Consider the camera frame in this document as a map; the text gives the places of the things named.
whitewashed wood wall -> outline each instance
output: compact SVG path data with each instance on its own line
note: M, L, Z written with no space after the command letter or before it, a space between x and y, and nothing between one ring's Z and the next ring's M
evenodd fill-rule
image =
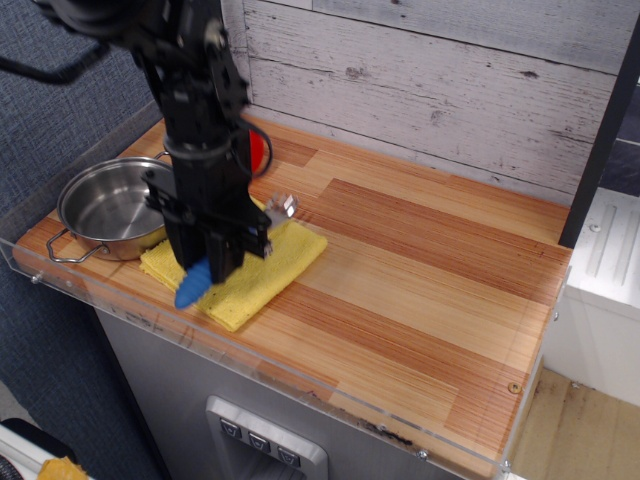
M251 114L569 204L637 0L225 0Z

yellow object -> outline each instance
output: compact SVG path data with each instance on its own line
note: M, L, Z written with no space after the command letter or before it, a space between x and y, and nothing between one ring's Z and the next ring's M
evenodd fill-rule
M273 253L266 259L245 255L244 264L223 284L212 286L196 307L235 332L293 282L327 246L327 239L294 221L270 232ZM165 240L140 258L142 270L174 292L184 270Z
M37 480L88 480L82 468L74 464L69 457L52 458L42 464Z

stainless steel pot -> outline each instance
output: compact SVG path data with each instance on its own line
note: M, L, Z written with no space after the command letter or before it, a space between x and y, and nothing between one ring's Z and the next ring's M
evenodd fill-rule
M146 157L117 158L88 168L73 178L58 198L65 228L47 242L54 262L80 263L90 256L132 260L166 238L162 215L145 204L149 193L142 175L171 166ZM59 258L53 242L70 232L88 251L80 258Z

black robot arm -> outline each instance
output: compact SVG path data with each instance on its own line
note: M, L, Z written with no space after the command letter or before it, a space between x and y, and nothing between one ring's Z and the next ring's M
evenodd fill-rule
M172 174L145 178L148 204L162 212L180 265L206 258L212 283L221 283L245 252L268 255L271 220L248 193L252 126L240 117L247 83L233 62L219 1L34 1L71 32L129 50L144 71L173 164Z

black frame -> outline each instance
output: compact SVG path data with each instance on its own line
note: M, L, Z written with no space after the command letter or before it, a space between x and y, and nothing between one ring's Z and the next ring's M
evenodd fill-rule
M609 104L602 117L602 123L560 236L559 243L563 247L574 248L576 246L639 77L640 15L636 21Z

